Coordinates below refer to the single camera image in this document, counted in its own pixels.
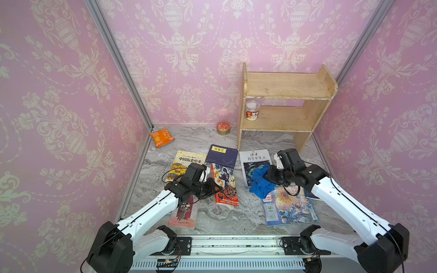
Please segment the navy Guiguzi book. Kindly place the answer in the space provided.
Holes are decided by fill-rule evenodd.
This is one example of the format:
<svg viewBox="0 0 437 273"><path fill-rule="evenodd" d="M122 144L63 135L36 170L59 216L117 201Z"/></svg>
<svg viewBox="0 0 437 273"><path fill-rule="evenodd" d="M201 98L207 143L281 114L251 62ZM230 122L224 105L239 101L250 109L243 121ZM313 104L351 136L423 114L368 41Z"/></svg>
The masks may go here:
<svg viewBox="0 0 437 273"><path fill-rule="evenodd" d="M305 190L305 196L306 196L308 199L311 199L311 200L320 200L320 198L318 198L318 197L315 196L313 193L311 193L311 192L309 192L309 191L307 191L307 190Z"/></svg>

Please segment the red manga comic book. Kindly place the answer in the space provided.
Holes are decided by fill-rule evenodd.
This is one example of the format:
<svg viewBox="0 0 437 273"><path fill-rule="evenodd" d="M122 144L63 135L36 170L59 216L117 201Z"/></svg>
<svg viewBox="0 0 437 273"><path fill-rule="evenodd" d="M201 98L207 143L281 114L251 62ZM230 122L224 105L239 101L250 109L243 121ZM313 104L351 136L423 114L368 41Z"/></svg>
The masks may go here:
<svg viewBox="0 0 437 273"><path fill-rule="evenodd" d="M211 164L212 178L222 190L215 194L216 204L233 209L239 207L239 197L237 194L234 170L229 167L221 166L216 163Z"/></svg>

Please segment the colourful sunflower magazine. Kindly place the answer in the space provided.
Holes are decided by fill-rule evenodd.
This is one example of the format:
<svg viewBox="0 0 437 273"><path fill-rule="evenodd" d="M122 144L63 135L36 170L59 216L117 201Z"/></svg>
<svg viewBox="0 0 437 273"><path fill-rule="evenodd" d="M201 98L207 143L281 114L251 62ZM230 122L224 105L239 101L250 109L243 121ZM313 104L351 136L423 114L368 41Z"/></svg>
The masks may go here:
<svg viewBox="0 0 437 273"><path fill-rule="evenodd" d="M267 226L313 224L320 221L313 202L298 186L277 187L262 202Z"/></svg>

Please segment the blue cloth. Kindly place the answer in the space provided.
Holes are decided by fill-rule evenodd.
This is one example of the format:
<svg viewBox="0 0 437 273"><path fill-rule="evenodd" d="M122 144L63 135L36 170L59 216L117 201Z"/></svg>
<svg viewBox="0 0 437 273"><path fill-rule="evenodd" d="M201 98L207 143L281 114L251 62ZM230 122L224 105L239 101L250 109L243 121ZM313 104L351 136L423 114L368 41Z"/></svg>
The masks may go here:
<svg viewBox="0 0 437 273"><path fill-rule="evenodd" d="M269 193L275 190L275 184L264 178L264 175L267 174L269 169L270 166L266 165L253 171L253 182L249 192L260 199L265 199Z"/></svg>

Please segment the white science magazine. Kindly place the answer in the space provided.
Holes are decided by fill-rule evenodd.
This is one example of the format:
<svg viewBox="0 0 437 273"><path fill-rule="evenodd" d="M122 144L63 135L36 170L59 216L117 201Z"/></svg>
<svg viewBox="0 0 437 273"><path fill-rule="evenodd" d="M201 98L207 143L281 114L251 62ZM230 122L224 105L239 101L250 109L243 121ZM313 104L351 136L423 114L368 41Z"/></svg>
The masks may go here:
<svg viewBox="0 0 437 273"><path fill-rule="evenodd" d="M267 149L240 151L240 162L242 167L243 179L246 188L250 188L254 181L253 173L255 170L270 166L272 161Z"/></svg>

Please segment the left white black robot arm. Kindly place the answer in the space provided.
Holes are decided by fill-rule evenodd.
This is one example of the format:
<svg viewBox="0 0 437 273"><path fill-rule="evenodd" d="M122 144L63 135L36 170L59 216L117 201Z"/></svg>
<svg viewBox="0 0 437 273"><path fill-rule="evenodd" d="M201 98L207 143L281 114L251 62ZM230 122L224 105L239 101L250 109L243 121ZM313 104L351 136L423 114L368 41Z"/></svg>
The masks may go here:
<svg viewBox="0 0 437 273"><path fill-rule="evenodd" d="M176 233L165 225L151 234L147 231L165 215L187 205L191 197L200 201L222 192L222 186L208 174L207 166L192 163L183 175L168 182L155 199L133 215L115 224L110 221L103 224L83 264L97 273L127 273L137 261L160 253L176 257L158 268L176 269L183 254Z"/></svg>

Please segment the yellow history picture book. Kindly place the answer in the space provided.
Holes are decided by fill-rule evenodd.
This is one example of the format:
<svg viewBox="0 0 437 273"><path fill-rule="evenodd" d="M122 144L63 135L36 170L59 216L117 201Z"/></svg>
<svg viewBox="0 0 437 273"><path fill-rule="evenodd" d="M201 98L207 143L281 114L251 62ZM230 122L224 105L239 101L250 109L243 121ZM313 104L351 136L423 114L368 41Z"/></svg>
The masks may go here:
<svg viewBox="0 0 437 273"><path fill-rule="evenodd" d="M173 181L179 175L185 174L188 166L191 163L204 164L206 162L206 154L198 154L194 152L181 151L176 153L175 159L167 174L164 175L163 181L165 183Z"/></svg>

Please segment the Hamlet purple red book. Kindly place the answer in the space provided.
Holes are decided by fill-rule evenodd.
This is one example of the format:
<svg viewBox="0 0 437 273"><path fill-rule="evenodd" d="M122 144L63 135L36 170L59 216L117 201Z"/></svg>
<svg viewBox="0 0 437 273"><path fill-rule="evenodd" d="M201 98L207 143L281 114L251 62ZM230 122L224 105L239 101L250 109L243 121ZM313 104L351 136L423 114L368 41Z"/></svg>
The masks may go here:
<svg viewBox="0 0 437 273"><path fill-rule="evenodd" d="M198 215L198 198L191 196L187 204L175 209L170 216L168 226L194 229Z"/></svg>

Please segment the dark blue book yellow label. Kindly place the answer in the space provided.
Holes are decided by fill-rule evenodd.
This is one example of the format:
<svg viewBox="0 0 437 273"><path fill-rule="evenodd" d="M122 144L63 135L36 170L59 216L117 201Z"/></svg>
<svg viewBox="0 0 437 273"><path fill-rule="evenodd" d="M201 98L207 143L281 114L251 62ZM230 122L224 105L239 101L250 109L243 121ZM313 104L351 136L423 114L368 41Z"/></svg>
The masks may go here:
<svg viewBox="0 0 437 273"><path fill-rule="evenodd" d="M206 163L214 163L234 169L238 154L238 149L212 144L206 157Z"/></svg>

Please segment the wooden two-tier shelf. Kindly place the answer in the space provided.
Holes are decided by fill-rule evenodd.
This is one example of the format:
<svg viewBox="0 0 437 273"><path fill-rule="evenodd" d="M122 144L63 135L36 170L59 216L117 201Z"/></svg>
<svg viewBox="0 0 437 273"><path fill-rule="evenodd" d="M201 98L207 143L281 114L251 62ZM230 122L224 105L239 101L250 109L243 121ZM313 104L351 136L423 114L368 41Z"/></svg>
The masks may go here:
<svg viewBox="0 0 437 273"><path fill-rule="evenodd" d="M249 72L242 65L242 91L237 143L244 131L291 133L302 152L338 92L339 85L325 65L317 73ZM260 103L259 116L249 121L245 104Z"/></svg>

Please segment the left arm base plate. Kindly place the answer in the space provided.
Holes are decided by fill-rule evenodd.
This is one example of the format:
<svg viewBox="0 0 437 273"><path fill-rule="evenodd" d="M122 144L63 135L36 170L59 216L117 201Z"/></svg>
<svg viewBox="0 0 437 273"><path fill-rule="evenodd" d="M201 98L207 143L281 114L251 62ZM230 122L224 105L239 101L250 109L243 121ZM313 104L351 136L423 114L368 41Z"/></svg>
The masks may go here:
<svg viewBox="0 0 437 273"><path fill-rule="evenodd" d="M192 237L176 237L176 239L174 239L174 242L171 243L171 248L161 252L155 252L152 255L176 256L180 254L181 256L190 256L191 251L192 251Z"/></svg>

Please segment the aluminium front rail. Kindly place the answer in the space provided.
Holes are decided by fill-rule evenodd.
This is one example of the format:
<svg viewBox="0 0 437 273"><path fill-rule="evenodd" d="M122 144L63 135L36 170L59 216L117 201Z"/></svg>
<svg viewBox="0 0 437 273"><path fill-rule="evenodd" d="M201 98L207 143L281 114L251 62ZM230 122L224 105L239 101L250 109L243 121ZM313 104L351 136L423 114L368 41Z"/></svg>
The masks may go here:
<svg viewBox="0 0 437 273"><path fill-rule="evenodd" d="M292 257L285 255L279 237L207 237L192 239L190 261L197 268L203 267L291 267ZM320 267L319 256L310 256L299 266L308 271Z"/></svg>

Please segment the right aluminium corner post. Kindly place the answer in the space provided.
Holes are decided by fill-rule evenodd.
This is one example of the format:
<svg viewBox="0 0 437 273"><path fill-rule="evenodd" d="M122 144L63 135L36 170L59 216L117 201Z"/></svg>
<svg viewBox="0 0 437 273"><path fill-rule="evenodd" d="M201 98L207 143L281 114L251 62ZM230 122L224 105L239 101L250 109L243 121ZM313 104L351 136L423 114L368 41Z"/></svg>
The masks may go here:
<svg viewBox="0 0 437 273"><path fill-rule="evenodd" d="M313 67L326 65L339 84L338 100L320 121L316 135L322 136L323 129L332 133L336 125L328 125L328 116L340 113L340 102L346 101L347 81L362 68L364 52L380 26L393 1L328 1L327 7L334 11L330 16L328 34L318 36L317 46L311 47Z"/></svg>

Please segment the aluminium corner post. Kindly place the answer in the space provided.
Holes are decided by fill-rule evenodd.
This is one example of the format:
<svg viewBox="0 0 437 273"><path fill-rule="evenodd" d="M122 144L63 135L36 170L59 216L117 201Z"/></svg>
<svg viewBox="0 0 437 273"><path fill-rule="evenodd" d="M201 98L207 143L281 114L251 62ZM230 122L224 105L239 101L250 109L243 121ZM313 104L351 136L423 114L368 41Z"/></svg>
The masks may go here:
<svg viewBox="0 0 437 273"><path fill-rule="evenodd" d="M118 71L121 74L122 79L124 80L127 89L132 96L132 99L140 113L140 116L142 117L149 133L153 131L154 125L151 122L151 119L147 113L146 107L141 99L141 96L138 92L137 87L135 86L135 82L128 70L127 63L124 60L121 51L118 48L118 45L116 43L116 39L111 32L111 29L107 23L107 20L105 19L100 5L98 1L96 0L85 0L85 3L89 9L89 12L91 16L93 17L96 26L108 48L108 51L113 58Z"/></svg>
<svg viewBox="0 0 437 273"><path fill-rule="evenodd" d="M328 116L340 113L340 102L346 101L347 81L362 68L364 52L380 26L393 1L328 1L327 7L334 11L330 16L328 34L318 36L317 46L311 47L313 67L326 65L339 84L338 100L320 121L316 135L322 136L323 129L332 133L336 125L328 125Z"/></svg>

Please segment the left aluminium corner post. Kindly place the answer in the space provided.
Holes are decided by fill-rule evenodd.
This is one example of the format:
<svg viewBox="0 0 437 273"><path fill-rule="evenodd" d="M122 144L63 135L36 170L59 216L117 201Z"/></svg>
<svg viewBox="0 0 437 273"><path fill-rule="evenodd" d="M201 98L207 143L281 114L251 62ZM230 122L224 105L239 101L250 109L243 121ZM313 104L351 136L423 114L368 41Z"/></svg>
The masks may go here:
<svg viewBox="0 0 437 273"><path fill-rule="evenodd" d="M132 99L140 113L140 116L142 117L149 133L153 131L154 125L151 122L151 119L147 113L146 107L141 99L141 96L138 92L137 87L135 86L135 82L128 70L127 63L124 60L121 51L118 48L118 45L116 43L116 39L111 32L111 29L107 23L107 20L105 19L100 5L98 1L96 0L85 0L85 3L89 9L89 12L91 16L93 17L96 26L108 48L108 51L113 58L118 71L121 74L122 79L124 80L127 89L132 96Z"/></svg>

